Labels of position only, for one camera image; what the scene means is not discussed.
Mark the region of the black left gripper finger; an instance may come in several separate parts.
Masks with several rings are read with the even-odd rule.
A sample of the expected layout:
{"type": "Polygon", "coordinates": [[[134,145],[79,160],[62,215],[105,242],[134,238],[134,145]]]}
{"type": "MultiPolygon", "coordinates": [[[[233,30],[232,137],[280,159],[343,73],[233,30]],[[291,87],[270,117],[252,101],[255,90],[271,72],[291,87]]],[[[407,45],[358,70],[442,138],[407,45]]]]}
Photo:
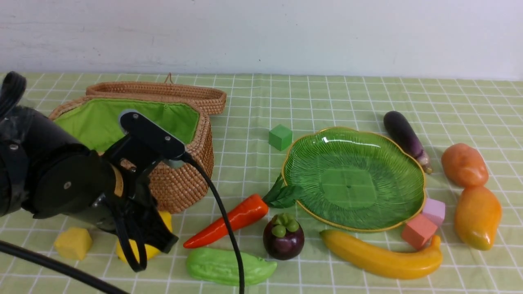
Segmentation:
{"type": "Polygon", "coordinates": [[[178,237],[173,233],[172,215],[169,212],[151,208],[144,212],[139,220],[139,229],[146,245],[168,254],[177,243],[178,237]]]}

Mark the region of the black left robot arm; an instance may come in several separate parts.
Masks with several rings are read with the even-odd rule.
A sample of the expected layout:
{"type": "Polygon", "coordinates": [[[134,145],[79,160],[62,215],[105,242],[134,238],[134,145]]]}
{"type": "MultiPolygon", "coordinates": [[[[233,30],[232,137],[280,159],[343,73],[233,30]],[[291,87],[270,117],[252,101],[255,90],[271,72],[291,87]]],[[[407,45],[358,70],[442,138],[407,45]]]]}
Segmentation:
{"type": "Polygon", "coordinates": [[[8,72],[1,84],[1,215],[25,209],[34,219],[66,215],[168,253],[178,241],[149,189],[161,160],[185,145],[136,110],[118,118],[123,138],[99,154],[34,108],[20,105],[27,80],[8,72]]]}

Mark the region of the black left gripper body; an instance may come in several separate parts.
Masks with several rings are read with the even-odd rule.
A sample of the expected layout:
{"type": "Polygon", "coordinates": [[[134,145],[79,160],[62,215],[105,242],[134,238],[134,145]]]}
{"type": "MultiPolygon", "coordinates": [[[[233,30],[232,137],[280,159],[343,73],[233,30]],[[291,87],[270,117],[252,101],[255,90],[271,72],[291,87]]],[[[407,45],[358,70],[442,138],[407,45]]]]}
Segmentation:
{"type": "Polygon", "coordinates": [[[71,135],[62,142],[67,143],[67,151],[79,152],[67,167],[68,174],[79,176],[72,187],[80,191],[64,214],[121,238],[142,238],[140,218],[146,210],[157,209],[149,174],[161,160],[158,154],[131,135],[114,142],[102,156],[71,135]]]}

